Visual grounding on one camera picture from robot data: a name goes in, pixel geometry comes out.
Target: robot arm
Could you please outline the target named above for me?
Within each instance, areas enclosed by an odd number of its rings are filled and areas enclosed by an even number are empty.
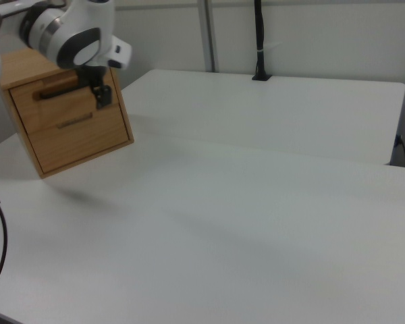
[[[79,69],[95,96],[105,68],[127,68],[131,46],[113,36],[113,0],[73,0],[69,9],[42,0],[0,1],[0,37],[17,34],[63,69]]]

